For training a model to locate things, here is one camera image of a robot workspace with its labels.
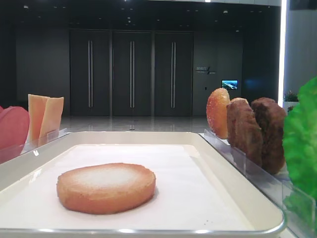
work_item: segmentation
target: vertical door handle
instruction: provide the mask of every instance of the vertical door handle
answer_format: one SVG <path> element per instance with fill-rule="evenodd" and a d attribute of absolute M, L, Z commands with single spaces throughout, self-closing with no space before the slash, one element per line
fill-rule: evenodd
<path fill-rule="evenodd" d="M 174 42 L 174 82 L 173 82 L 173 108 L 175 108 L 175 96 L 176 96 L 176 42 Z"/>
<path fill-rule="evenodd" d="M 90 41 L 90 106 L 94 107 L 94 42 Z"/>
<path fill-rule="evenodd" d="M 173 77 L 174 77 L 174 42 L 172 42 L 171 60 L 170 60 L 170 107 L 173 108 Z"/>
<path fill-rule="evenodd" d="M 88 107 L 91 108 L 91 69 L 90 69 L 90 60 L 91 60 L 91 54 L 90 54 L 90 40 L 88 40 Z"/>
<path fill-rule="evenodd" d="M 132 41 L 130 41 L 130 108 L 132 108 Z"/>
<path fill-rule="evenodd" d="M 133 82 L 132 82 L 132 85 L 133 85 L 133 101 L 132 101 L 132 108 L 134 108 L 134 102 L 135 102 L 135 54 L 134 54 L 134 41 L 132 42 L 132 55 L 133 55 Z"/>

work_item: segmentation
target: shiny floor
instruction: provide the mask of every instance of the shiny floor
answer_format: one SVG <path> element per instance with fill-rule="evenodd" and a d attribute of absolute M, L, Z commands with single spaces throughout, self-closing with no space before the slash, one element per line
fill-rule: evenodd
<path fill-rule="evenodd" d="M 203 133 L 205 117 L 69 117 L 61 129 L 76 131 L 189 131 Z"/>

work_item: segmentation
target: dark wall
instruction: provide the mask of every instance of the dark wall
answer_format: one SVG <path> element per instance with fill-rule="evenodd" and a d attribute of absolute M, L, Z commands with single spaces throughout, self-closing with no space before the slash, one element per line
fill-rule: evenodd
<path fill-rule="evenodd" d="M 61 28 L 19 28 L 16 31 L 17 98 L 28 94 L 64 97 L 70 112 L 69 32 Z"/>
<path fill-rule="evenodd" d="M 15 32 L 0 25 L 0 106 L 16 105 Z"/>
<path fill-rule="evenodd" d="M 238 90 L 229 90 L 230 98 L 241 96 L 242 35 L 238 32 L 195 32 L 193 60 L 193 115 L 205 116 L 211 92 L 221 88 L 222 80 L 238 80 Z M 195 72 L 209 66 L 215 74 Z"/>
<path fill-rule="evenodd" d="M 279 70 L 280 8 L 274 16 L 243 32 L 242 97 L 249 102 L 259 97 L 277 101 Z"/>

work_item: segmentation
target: tray rim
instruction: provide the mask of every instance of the tray rim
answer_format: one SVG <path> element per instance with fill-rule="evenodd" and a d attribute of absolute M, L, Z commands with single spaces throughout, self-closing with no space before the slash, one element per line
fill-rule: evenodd
<path fill-rule="evenodd" d="M 223 159 L 225 159 L 229 164 L 234 167 L 234 169 L 241 174 L 250 184 L 257 189 L 261 194 L 263 194 L 266 199 L 268 199 L 274 206 L 278 208 L 282 215 L 282 221 L 279 225 L 272 229 L 268 230 L 258 230 L 258 231 L 212 231 L 212 230 L 138 230 L 138 229 L 19 229 L 19 228 L 0 228 L 0 235 L 12 235 L 12 234 L 26 234 L 26 235 L 44 235 L 44 234 L 51 234 L 51 235 L 206 235 L 206 236 L 263 236 L 263 235 L 273 235 L 279 234 L 284 229 L 287 228 L 287 216 L 284 209 L 280 208 L 280 206 L 272 201 L 263 191 L 261 191 L 249 178 L 247 178 L 242 172 L 240 172 L 229 160 L 227 160 L 211 143 L 208 142 L 201 134 L 190 132 L 190 131 L 77 131 L 77 132 L 68 132 L 67 134 L 56 138 L 49 143 L 37 147 L 31 151 L 28 151 L 20 156 L 12 159 L 15 160 L 21 156 L 25 156 L 26 154 L 32 153 L 33 151 L 43 149 L 44 147 L 49 147 L 54 142 L 56 143 L 59 140 L 63 140 L 65 137 L 71 136 L 73 134 L 98 134 L 98 133 L 138 133 L 138 134 L 150 134 L 150 133 L 179 133 L 179 134 L 193 134 L 198 135 L 204 142 L 206 142 L 209 146 L 211 146 Z"/>

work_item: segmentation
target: double door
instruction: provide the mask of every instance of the double door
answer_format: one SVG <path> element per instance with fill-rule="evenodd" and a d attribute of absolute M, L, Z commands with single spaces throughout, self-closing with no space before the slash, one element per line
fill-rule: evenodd
<path fill-rule="evenodd" d="M 70 32 L 71 114 L 109 116 L 109 32 Z"/>
<path fill-rule="evenodd" d="M 151 34 L 113 33 L 113 115 L 151 115 Z"/>
<path fill-rule="evenodd" d="M 155 116 L 192 112 L 191 33 L 155 34 Z"/>

